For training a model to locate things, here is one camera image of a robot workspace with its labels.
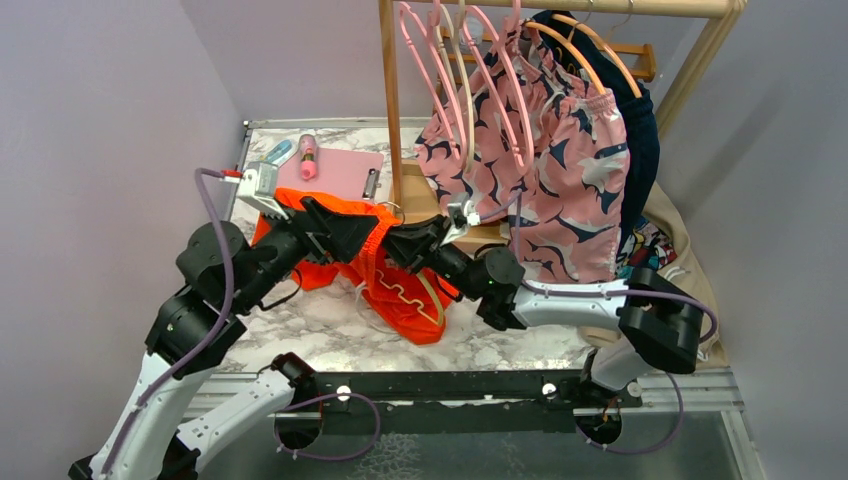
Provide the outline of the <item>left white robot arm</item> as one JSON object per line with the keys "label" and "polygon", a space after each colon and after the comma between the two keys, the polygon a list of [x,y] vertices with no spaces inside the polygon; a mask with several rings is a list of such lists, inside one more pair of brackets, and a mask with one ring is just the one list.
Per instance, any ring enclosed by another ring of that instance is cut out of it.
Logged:
{"label": "left white robot arm", "polygon": [[269,414],[313,401],[315,372],[294,353],[277,356],[243,391],[186,421],[200,387],[245,333],[242,317],[304,260],[350,261],[379,220],[332,211],[313,197],[284,208],[249,244],[219,219],[197,229],[177,265],[185,283],[160,307],[132,396],[103,447],[72,464],[72,479],[194,479]]}

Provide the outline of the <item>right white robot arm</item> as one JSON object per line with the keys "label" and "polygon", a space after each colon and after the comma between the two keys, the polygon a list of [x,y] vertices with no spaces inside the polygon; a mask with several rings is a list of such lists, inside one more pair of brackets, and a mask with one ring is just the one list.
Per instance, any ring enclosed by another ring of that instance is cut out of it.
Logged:
{"label": "right white robot arm", "polygon": [[498,331],[548,325],[618,332],[591,353],[577,380],[579,398],[600,407],[653,370],[677,375],[696,369],[706,307],[650,269],[595,284],[530,281],[515,253],[493,247],[473,258],[449,242],[449,221],[394,226],[381,242],[408,273],[424,269],[478,304],[477,315]]}

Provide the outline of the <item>orange shorts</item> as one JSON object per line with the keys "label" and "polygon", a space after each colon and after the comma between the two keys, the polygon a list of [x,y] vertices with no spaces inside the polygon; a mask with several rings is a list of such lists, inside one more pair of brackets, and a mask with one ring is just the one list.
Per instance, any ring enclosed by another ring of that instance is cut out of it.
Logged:
{"label": "orange shorts", "polygon": [[446,309],[452,303],[450,296],[458,291],[450,287],[447,293],[443,293],[436,286],[434,272],[407,273],[389,259],[377,242],[400,220],[383,205],[344,200],[327,193],[279,187],[275,194],[282,205],[297,211],[304,209],[301,201],[307,196],[315,197],[333,212],[374,215],[379,224],[350,263],[300,263],[295,275],[298,286],[305,291],[316,290],[330,285],[338,275],[342,275],[361,290],[361,296],[368,305],[402,337],[416,345],[438,342],[447,325]]}

